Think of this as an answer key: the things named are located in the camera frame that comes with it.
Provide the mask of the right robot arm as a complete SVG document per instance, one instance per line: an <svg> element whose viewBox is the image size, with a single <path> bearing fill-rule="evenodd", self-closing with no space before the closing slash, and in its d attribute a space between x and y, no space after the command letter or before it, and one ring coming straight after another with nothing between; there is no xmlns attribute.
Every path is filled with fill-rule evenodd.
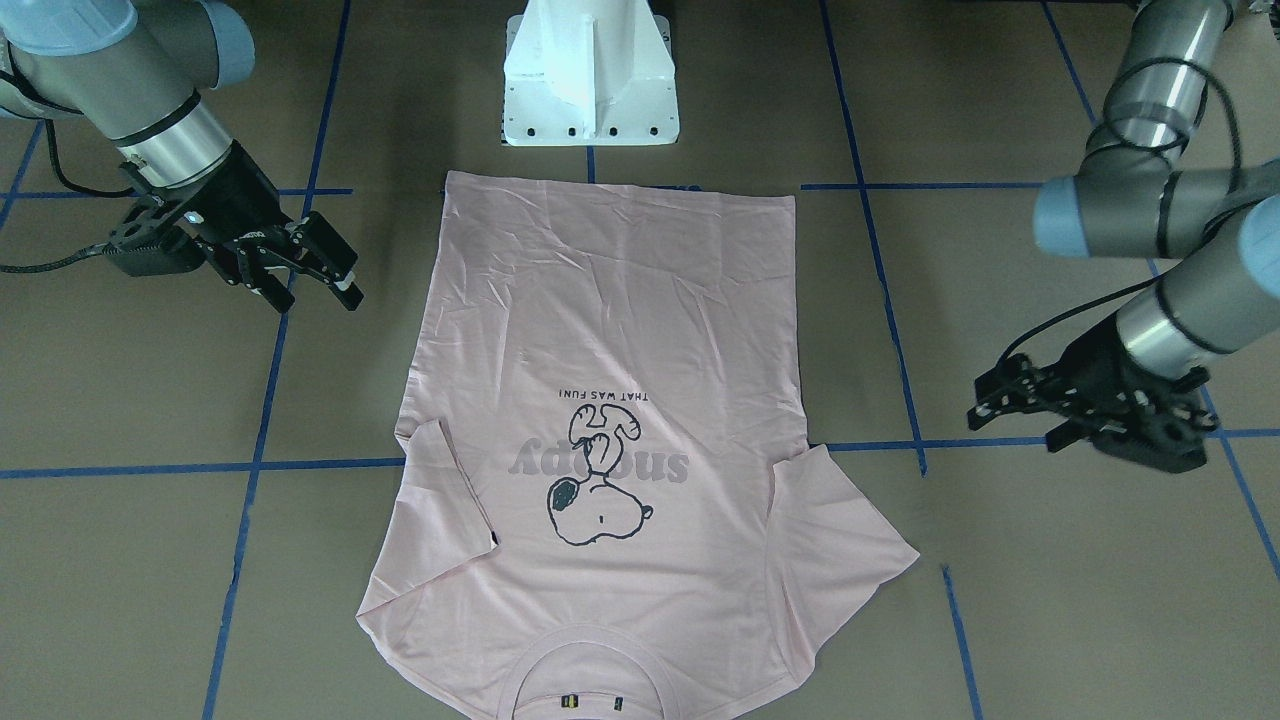
<svg viewBox="0 0 1280 720"><path fill-rule="evenodd" d="M282 210L275 184L201 95L241 82L253 63L247 24L221 1L5 1L3 114L41 123L50 151L54 122L83 117L122 155L134 201L104 242L3 270L91 258L132 277L209 265L279 313L294 304L276 277L288 270L357 309L357 252L321 214Z"/></svg>

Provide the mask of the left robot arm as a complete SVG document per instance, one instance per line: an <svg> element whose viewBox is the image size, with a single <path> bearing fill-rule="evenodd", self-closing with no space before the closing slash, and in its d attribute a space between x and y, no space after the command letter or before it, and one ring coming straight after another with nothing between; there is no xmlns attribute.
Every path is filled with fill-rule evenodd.
<svg viewBox="0 0 1280 720"><path fill-rule="evenodd" d="M1210 365L1277 329L1277 163L1245 167L1210 67L1240 1L1142 1L1074 176L1036 199L1037 246L1062 258L1165 259L1119 307L1037 366L1012 341L974 383L966 423L1051 413L1046 447L1085 441L1167 473L1204 464L1219 420Z"/></svg>

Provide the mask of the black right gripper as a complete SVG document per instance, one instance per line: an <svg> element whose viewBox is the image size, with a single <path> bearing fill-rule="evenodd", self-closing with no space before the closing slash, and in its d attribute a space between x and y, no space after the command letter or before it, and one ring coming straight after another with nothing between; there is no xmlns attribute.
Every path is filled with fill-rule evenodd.
<svg viewBox="0 0 1280 720"><path fill-rule="evenodd" d="M180 190L198 191L180 228L198 240L204 265L223 282L246 287L283 315L294 296L280 273L294 270L294 263L346 310L364 301L355 281L358 254L320 211L308 211L291 229L275 184L241 142L233 140L223 158Z"/></svg>

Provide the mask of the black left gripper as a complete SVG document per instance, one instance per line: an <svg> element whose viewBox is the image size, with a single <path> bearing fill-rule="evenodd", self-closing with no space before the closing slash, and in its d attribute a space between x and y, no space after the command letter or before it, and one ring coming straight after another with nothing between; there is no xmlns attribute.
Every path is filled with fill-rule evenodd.
<svg viewBox="0 0 1280 720"><path fill-rule="evenodd" d="M1126 348L1115 315L1107 316L1078 340L1050 366L1050 374L1061 391L1059 400L1046 396L1050 374L1029 357L1005 357L974 380L974 404L966 411L969 430L979 430L1000 416L1010 414L1059 413L1066 418L1046 433L1051 454L1074 445L1092 442L1108 430L1106 415L1117 409L1117 396L1139 384L1144 377L1176 380L1155 374L1134 360Z"/></svg>

